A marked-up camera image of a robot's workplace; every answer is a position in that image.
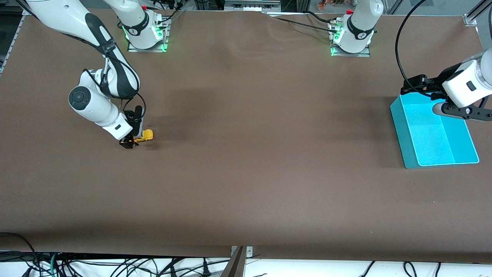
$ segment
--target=teal plastic tray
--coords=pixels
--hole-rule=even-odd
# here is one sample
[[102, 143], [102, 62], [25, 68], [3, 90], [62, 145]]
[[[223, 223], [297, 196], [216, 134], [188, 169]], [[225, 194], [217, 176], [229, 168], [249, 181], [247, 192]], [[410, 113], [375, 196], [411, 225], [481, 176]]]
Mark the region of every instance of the teal plastic tray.
[[391, 115], [408, 169], [447, 167], [479, 162], [465, 120], [436, 115], [431, 101], [419, 93], [400, 95]]

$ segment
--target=black strap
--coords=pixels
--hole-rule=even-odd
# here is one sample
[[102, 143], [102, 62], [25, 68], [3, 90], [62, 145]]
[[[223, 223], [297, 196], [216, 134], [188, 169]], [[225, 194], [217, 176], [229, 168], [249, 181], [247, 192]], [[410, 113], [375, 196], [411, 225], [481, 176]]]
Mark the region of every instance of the black strap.
[[94, 48], [102, 55], [107, 55], [108, 53], [113, 52], [113, 50], [116, 48], [116, 41], [114, 38], [111, 38], [107, 41], [102, 42], [101, 45]]
[[145, 13], [145, 18], [142, 22], [135, 26], [128, 26], [123, 24], [123, 28], [130, 34], [130, 35], [140, 35], [140, 32], [147, 27], [149, 24], [149, 14]]
[[372, 27], [370, 30], [366, 30], [366, 31], [363, 31], [361, 29], [358, 29], [352, 23], [352, 16], [350, 16], [348, 18], [348, 20], [347, 20], [347, 26], [348, 26], [348, 29], [350, 30], [350, 32], [352, 34], [354, 34], [355, 39], [357, 39], [357, 40], [365, 39], [366, 37], [368, 37], [368, 35], [370, 35], [370, 33], [372, 32], [372, 30], [374, 30], [374, 27]]

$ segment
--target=brown table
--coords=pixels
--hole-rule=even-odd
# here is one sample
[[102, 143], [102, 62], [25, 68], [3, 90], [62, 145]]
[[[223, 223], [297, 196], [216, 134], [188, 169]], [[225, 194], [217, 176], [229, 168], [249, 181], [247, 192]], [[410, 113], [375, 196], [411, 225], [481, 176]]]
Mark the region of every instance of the brown table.
[[[94, 13], [125, 48], [114, 13]], [[403, 167], [402, 19], [347, 58], [261, 13], [187, 12], [167, 53], [126, 53], [155, 139], [125, 150], [67, 103], [103, 59], [27, 18], [0, 77], [0, 229], [42, 251], [492, 262], [492, 124], [469, 122], [477, 165]], [[461, 17], [412, 17], [401, 38], [408, 76], [480, 51]]]

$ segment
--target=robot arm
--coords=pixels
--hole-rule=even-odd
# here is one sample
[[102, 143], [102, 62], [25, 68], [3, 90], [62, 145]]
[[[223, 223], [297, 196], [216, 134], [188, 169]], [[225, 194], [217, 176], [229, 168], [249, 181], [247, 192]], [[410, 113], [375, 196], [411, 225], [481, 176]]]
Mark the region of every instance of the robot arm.
[[345, 14], [337, 18], [340, 22], [340, 34], [335, 36], [333, 43], [348, 53], [359, 53], [369, 45], [374, 27], [383, 14], [384, 5], [381, 0], [361, 0], [353, 14]]
[[162, 15], [143, 10], [138, 0], [104, 0], [120, 19], [128, 40], [139, 49], [148, 49], [164, 37], [156, 32], [162, 26]]
[[[431, 93], [433, 100], [445, 99], [433, 107], [435, 114], [492, 121], [492, 110], [485, 109], [489, 95], [492, 95], [492, 48], [473, 55], [462, 63], [445, 69], [432, 79], [418, 75], [409, 79], [422, 93]], [[404, 82], [400, 94], [411, 92]]]
[[132, 99], [140, 88], [136, 71], [124, 58], [113, 37], [78, 0], [28, 0], [46, 26], [94, 47], [105, 59], [98, 70], [84, 70], [79, 85], [69, 94], [74, 111], [107, 130], [116, 139], [141, 133], [142, 111], [129, 119], [110, 98]]

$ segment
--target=mounting plate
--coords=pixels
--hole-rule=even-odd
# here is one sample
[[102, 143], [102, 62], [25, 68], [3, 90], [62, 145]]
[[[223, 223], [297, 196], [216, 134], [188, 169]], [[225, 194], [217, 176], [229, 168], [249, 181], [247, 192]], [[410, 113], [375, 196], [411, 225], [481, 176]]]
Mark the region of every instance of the mounting plate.
[[[162, 16], [163, 19], [169, 18], [169, 16]], [[148, 48], [148, 49], [139, 49], [133, 46], [131, 42], [126, 38], [128, 41], [128, 52], [146, 52], [146, 53], [160, 53], [160, 52], [167, 52], [167, 45], [169, 43], [169, 31], [171, 30], [171, 21], [172, 19], [167, 19], [164, 23], [162, 23], [162, 27], [164, 27], [162, 30], [158, 32], [162, 32], [163, 39], [156, 43], [153, 47]]]
[[[238, 248], [237, 246], [232, 246], [231, 247], [231, 257], [234, 254], [234, 251]], [[251, 258], [253, 256], [253, 247], [252, 246], [246, 246], [246, 258]]]
[[369, 45], [367, 45], [364, 50], [362, 50], [359, 53], [348, 53], [343, 51], [340, 46], [335, 44], [333, 40], [337, 35], [340, 35], [341, 33], [341, 17], [338, 17], [336, 20], [332, 20], [330, 23], [328, 23], [328, 29], [329, 30], [335, 30], [337, 33], [332, 33], [330, 32], [330, 50], [332, 56], [344, 56], [344, 57], [370, 57], [370, 52], [369, 52]]

